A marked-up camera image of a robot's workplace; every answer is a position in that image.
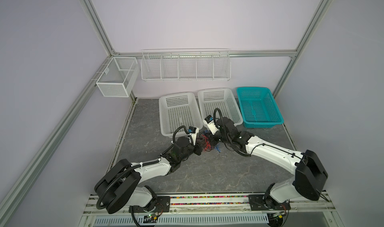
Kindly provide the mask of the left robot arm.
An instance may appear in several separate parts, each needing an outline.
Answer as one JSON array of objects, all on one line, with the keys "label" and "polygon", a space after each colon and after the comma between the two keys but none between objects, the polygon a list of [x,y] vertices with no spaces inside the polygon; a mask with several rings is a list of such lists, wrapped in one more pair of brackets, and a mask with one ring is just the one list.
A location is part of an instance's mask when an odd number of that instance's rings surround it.
[{"label": "left robot arm", "polygon": [[203,147],[198,143],[199,128],[181,126],[172,136],[172,144],[156,159],[130,163],[118,161],[95,185],[98,196],[96,208],[114,214],[124,206],[138,206],[145,212],[153,211],[158,204],[157,194],[139,184],[149,179],[167,176],[180,168],[192,154],[201,155]]}]

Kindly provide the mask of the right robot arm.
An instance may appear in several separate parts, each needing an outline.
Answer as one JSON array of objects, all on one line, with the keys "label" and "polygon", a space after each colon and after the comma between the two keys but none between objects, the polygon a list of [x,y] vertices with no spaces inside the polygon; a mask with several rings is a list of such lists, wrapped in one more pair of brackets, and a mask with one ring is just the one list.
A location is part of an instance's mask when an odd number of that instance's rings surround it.
[{"label": "right robot arm", "polygon": [[242,157],[260,157],[292,174],[286,181],[269,185],[261,200],[265,208],[273,210],[299,197],[310,201],[324,197],[322,192],[329,175],[315,152],[289,150],[250,132],[239,131],[232,120],[223,117],[219,108],[215,108],[213,115],[208,115],[204,123],[215,142],[225,144]]}]

